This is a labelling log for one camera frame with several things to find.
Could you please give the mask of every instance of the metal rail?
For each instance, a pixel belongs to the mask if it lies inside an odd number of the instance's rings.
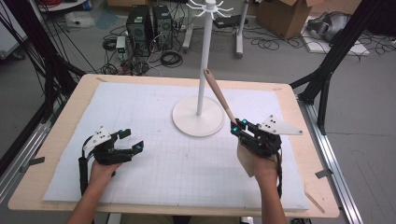
[[[361,220],[361,214],[358,211],[358,207],[356,206],[352,194],[349,191],[347,186],[347,182],[344,179],[344,175],[341,171],[340,166],[338,165],[338,161],[335,158],[335,155],[332,150],[332,146],[330,145],[329,138],[327,135],[323,135],[320,131],[319,126],[317,125],[318,113],[313,105],[307,105],[304,102],[299,102],[300,108],[304,109],[306,115],[309,117],[309,123],[313,129],[313,133],[317,138],[317,143],[319,149],[322,154],[322,158],[326,161],[326,165],[330,170],[332,170],[332,183],[337,190],[338,197],[343,205],[344,212],[346,218],[349,223],[363,223]]]
[[[50,131],[50,121],[37,125],[29,139],[26,141],[21,151],[14,161],[8,166],[0,179],[0,203],[6,198],[14,187],[18,177],[23,175],[20,172],[22,166],[27,165],[29,160],[37,153]]]

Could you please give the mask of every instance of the wooden stick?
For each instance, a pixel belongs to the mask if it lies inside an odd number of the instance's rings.
[[[235,117],[233,116],[233,112],[231,112],[231,109],[228,106],[227,101],[225,100],[224,95],[222,94],[221,89],[220,89],[215,77],[213,77],[212,73],[207,68],[204,69],[204,75],[206,77],[206,81],[209,84],[210,88],[215,93],[216,97],[218,97],[220,104],[222,105],[222,107],[225,110],[225,113],[227,113],[228,118],[230,118],[230,120],[233,123],[236,123]]]
[[[236,124],[236,120],[235,117],[233,116],[233,112],[231,112],[231,109],[228,106],[227,101],[225,100],[224,95],[222,94],[221,89],[218,85],[218,82],[215,80],[215,77],[213,77],[212,73],[207,68],[204,69],[204,75],[206,77],[206,81],[209,84],[210,88],[215,93],[216,97],[218,97],[219,102],[221,103],[222,107],[227,113],[228,118],[230,118],[230,120]],[[248,149],[242,146],[241,143],[239,142],[238,142],[238,147],[236,149],[236,155],[238,157],[239,162],[241,162],[242,166],[247,172],[247,175],[249,177],[254,176],[253,158],[248,152]]]

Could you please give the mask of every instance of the concrete floor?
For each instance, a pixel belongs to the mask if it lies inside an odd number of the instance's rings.
[[[104,63],[103,36],[125,23],[105,8],[92,11],[96,24],[70,30],[69,36],[94,68]],[[194,21],[202,24],[200,19]],[[247,28],[258,27],[250,18]],[[245,33],[246,36],[261,36]],[[203,30],[194,31],[191,49],[183,54],[178,68],[158,67],[163,77],[197,78],[200,69]],[[72,64],[92,70],[68,40],[61,35]],[[217,79],[254,82],[291,83],[313,72],[325,55],[294,49],[285,42],[278,50],[260,49],[244,39],[244,57],[234,56],[234,35],[213,33],[208,67]],[[346,178],[353,199],[365,223],[394,223],[396,218],[396,53],[368,57],[347,56],[335,71],[330,87],[326,130],[334,154]],[[150,69],[146,76],[158,77]],[[41,106],[44,96],[31,63],[5,60],[0,62],[0,157],[18,136],[24,125]],[[64,222],[69,213],[10,211],[8,195],[0,206],[0,223]],[[344,216],[336,219],[313,218],[313,223],[347,223]]]

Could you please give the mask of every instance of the wooden table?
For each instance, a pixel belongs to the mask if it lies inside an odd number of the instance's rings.
[[[45,162],[29,168],[18,185],[8,206],[16,210],[71,211],[75,203],[54,203],[42,200],[53,177],[57,162],[73,135],[78,122],[88,106],[96,87],[101,82],[137,83],[150,85],[173,85],[198,87],[198,79],[167,77],[122,77],[86,75],[78,83],[60,117],[51,129],[45,143],[36,157],[45,157]],[[218,81],[221,88],[241,90],[273,91],[282,110],[283,119],[303,130],[304,134],[290,136],[293,153],[302,176],[304,191],[309,202],[309,210],[287,212],[287,217],[338,217],[339,209],[335,202],[328,179],[318,179],[316,172],[323,170],[300,107],[291,87],[287,84],[256,83],[240,81]],[[231,217],[260,217],[260,209],[248,208],[205,208],[165,205],[100,204],[98,212],[140,213],[169,215],[206,215]]]

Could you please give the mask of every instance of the white paper sheet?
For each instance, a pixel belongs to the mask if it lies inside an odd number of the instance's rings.
[[[222,91],[239,119],[259,123],[271,114],[282,118],[273,92]],[[205,138],[187,136],[173,123],[177,101],[197,94],[195,87],[101,83],[60,158],[44,201],[80,199],[82,144],[104,126],[110,133],[131,128],[132,135],[118,140],[116,148],[141,140],[145,147],[119,168],[101,202],[260,208],[259,187],[236,157],[237,138],[231,135],[228,120],[218,133]],[[210,89],[205,95],[216,99]],[[289,138],[282,136],[282,142],[282,204],[286,210],[307,209]]]

